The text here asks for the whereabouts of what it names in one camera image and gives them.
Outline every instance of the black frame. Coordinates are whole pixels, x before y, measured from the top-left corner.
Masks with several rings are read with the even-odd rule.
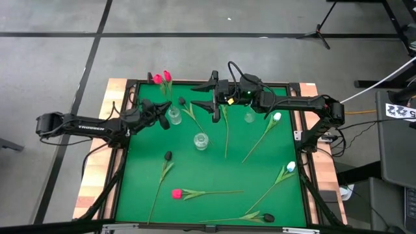
[[[129,101],[129,94],[131,93],[130,91],[130,87],[132,85],[136,85],[135,86],[135,92],[134,92],[134,98],[133,100],[137,100],[138,98],[138,94],[140,92],[140,85],[141,84],[154,84],[154,82],[150,79],[151,75],[148,76],[148,79],[146,80],[136,80],[136,79],[128,79],[127,80],[127,84],[126,84],[126,88],[125,88],[125,94],[124,94],[124,98],[123,98],[123,104],[122,104],[122,110],[125,110],[125,107],[127,105],[127,102]],[[175,84],[178,85],[200,85],[201,83],[203,83],[205,81],[175,81]],[[265,83],[266,85],[268,85],[269,87],[272,88],[284,88],[286,90],[286,93],[288,96],[291,96],[291,88],[293,88],[296,92],[297,96],[300,96],[300,91],[298,92],[296,87],[299,87],[299,83]],[[297,130],[296,128],[296,120],[294,117],[294,111],[290,110],[289,111],[290,117],[291,117],[291,125],[292,125],[292,129]],[[306,119],[304,116],[304,112],[300,111],[300,121],[302,124],[302,129],[306,129]],[[127,161],[127,149],[128,147],[122,149],[123,150],[123,155],[122,157],[125,157],[125,162]],[[118,151],[118,149],[113,149],[111,152],[111,158],[110,161],[114,162],[115,158],[116,158],[116,152]],[[298,162],[302,162],[302,155],[301,152],[296,150],[296,160]],[[314,185],[314,187],[316,189],[318,189],[318,184],[317,184],[317,179],[316,179],[316,174],[315,174],[315,168],[313,165],[313,159],[312,159],[312,154],[308,153],[307,154],[307,165],[309,167],[309,171],[311,172],[311,182]],[[110,177],[110,175],[112,175],[112,171],[113,168],[109,166],[109,169],[107,170],[107,178]],[[123,175],[124,175],[124,171],[122,171],[121,174],[121,178],[119,180],[119,182],[117,182],[116,184],[116,190],[114,193],[114,199],[112,201],[112,207],[111,207],[111,212],[110,212],[110,219],[115,220],[116,218],[116,212],[117,212],[117,206],[118,206],[118,199],[120,197],[120,190],[121,190],[121,186],[122,186],[122,181],[123,181]],[[301,189],[301,193],[302,193],[302,203],[304,205],[304,213],[305,213],[305,222],[306,222],[306,227],[309,227],[312,224],[311,221],[311,213],[310,213],[310,208],[309,208],[309,200],[308,200],[308,196],[307,196],[307,189],[305,187],[305,185],[302,183],[301,179],[299,178],[299,182],[300,182],[300,189]],[[318,216],[318,221],[320,224],[323,224],[323,218],[322,218],[322,213],[319,210],[319,207],[316,206],[317,209],[317,216]],[[99,210],[99,215],[98,218],[103,218],[103,209]],[[130,222],[117,222],[118,224],[123,224],[123,223],[130,223]],[[282,227],[268,227],[268,226],[233,226],[233,225],[205,225],[205,224],[170,224],[170,223],[158,223],[158,224],[147,224],[145,222],[132,222],[135,224],[139,224],[140,227],[144,228],[144,229],[178,229],[178,230],[186,230],[186,231],[190,231],[190,230],[197,230],[197,231],[205,231],[205,232],[212,232],[212,231],[277,231],[277,232],[282,232]]]
[[[386,0],[338,0],[340,2],[372,2],[372,3],[383,3],[384,7],[389,14],[389,17],[394,17],[393,12],[391,11]],[[73,105],[71,106],[71,114],[77,114],[79,110],[79,105],[83,98],[83,94],[88,82],[88,78],[94,63],[94,59],[98,50],[98,46],[101,38],[160,38],[160,37],[173,37],[173,38],[259,38],[259,37],[268,37],[268,38],[298,38],[302,36],[302,33],[232,33],[232,32],[121,32],[121,33],[111,33],[104,32],[105,24],[109,16],[111,9],[112,0],[107,0],[101,21],[97,28],[96,32],[0,32],[0,37],[37,37],[37,38],[94,38],[90,54],[87,58],[85,64],[85,71],[79,83],[79,88],[75,93],[75,99]],[[398,38],[403,39],[402,31],[398,29],[397,25],[392,20],[393,25],[396,29],[396,34],[322,34],[325,38]],[[70,141],[70,136],[64,135],[59,144],[67,144]],[[38,202],[38,207],[35,207],[34,210],[34,224],[42,224],[44,222],[45,215],[47,213],[47,208],[49,206],[50,199],[52,197],[53,189],[57,182],[58,174],[62,162],[64,160],[65,152],[67,146],[58,146],[54,154],[53,165],[51,167],[51,173],[47,179],[47,184],[43,191],[42,197]]]

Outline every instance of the clear glass vase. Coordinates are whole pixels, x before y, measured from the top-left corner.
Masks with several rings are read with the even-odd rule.
[[[194,144],[198,150],[204,150],[208,147],[208,136],[205,133],[198,133],[194,137]]]
[[[181,110],[179,110],[177,107],[172,106],[169,108],[168,115],[171,124],[178,125],[182,122]]]

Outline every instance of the wooden table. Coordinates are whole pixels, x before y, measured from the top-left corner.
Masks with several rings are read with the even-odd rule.
[[[112,110],[112,102],[114,101],[116,104],[116,108],[118,110],[122,107],[122,102],[125,98],[125,89],[126,89],[127,79],[109,79],[107,84],[107,89],[104,95],[103,104],[101,106],[101,111],[99,114],[100,119],[108,118],[109,114]],[[317,87],[313,83],[300,83],[300,91],[302,96],[316,96],[318,95]],[[127,102],[126,108],[131,108],[131,104]],[[300,113],[298,111],[294,112],[296,118],[296,126],[299,130],[302,129],[301,122],[300,122]],[[312,112],[305,112],[306,118],[306,125],[308,129],[310,129],[314,124],[319,120],[319,117],[312,113]],[[118,117],[117,113],[114,112],[112,117]],[[100,139],[94,139],[92,141],[91,150],[102,145],[104,141]],[[320,149],[326,150],[330,152],[330,146],[323,142],[318,143],[318,147]],[[73,213],[74,218],[78,218],[83,215],[87,209],[93,204],[96,198],[99,196],[101,191],[103,190],[105,180],[107,177],[107,171],[110,166],[110,159],[111,159],[111,148],[102,148],[97,152],[91,154],[88,158],[88,162],[85,167],[84,177],[81,183],[81,188],[79,190],[77,203],[75,205],[75,210]],[[119,149],[116,152],[116,160],[113,165],[114,168],[118,167],[118,162],[122,155],[122,150]],[[337,182],[337,176],[335,172],[335,167],[333,165],[333,159],[321,152],[317,151],[316,153],[312,154],[313,156],[313,164],[315,167],[315,174],[317,179],[317,184],[319,190],[332,190],[337,193],[339,208],[341,210],[341,215],[343,218],[343,222],[346,224],[346,216],[345,210],[343,206],[343,202],[341,199],[341,195],[339,193],[339,186]],[[302,154],[302,158],[304,162],[307,161],[306,155]],[[309,175],[310,171],[307,166],[305,166],[305,170]],[[111,215],[111,207],[113,205],[113,198],[114,198],[114,189],[109,194],[107,198],[107,202],[105,204],[105,209],[103,211],[103,218],[110,218]],[[315,207],[315,202],[308,192],[308,200],[309,200],[309,210],[311,211],[311,220],[312,223],[318,224],[318,216],[317,210]]]

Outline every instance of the tripod stand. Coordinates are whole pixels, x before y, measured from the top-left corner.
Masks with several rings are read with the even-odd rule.
[[[337,4],[337,2],[334,2],[333,5],[330,8],[330,11],[326,14],[324,20],[322,21],[321,24],[317,25],[317,28],[312,31],[312,32],[308,32],[302,36],[297,37],[296,39],[301,39],[301,38],[320,38],[322,40],[322,42],[324,43],[324,46],[326,49],[331,49],[330,45],[328,45],[328,43],[326,42],[325,38],[323,37],[323,35],[320,33],[320,29],[322,28],[322,26],[324,25],[326,19],[328,18],[328,16],[331,14],[332,9],[334,8],[335,4]]]

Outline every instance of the black tulip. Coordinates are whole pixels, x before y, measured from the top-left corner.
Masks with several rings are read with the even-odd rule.
[[[166,159],[166,161],[170,161],[170,159],[172,159],[172,152],[167,151],[166,154],[164,155],[164,159]]]
[[[185,98],[179,97],[179,104],[184,105],[186,103]]]
[[[273,216],[273,215],[271,215],[271,214],[264,214],[263,219],[264,219],[266,222],[274,222],[274,216]]]

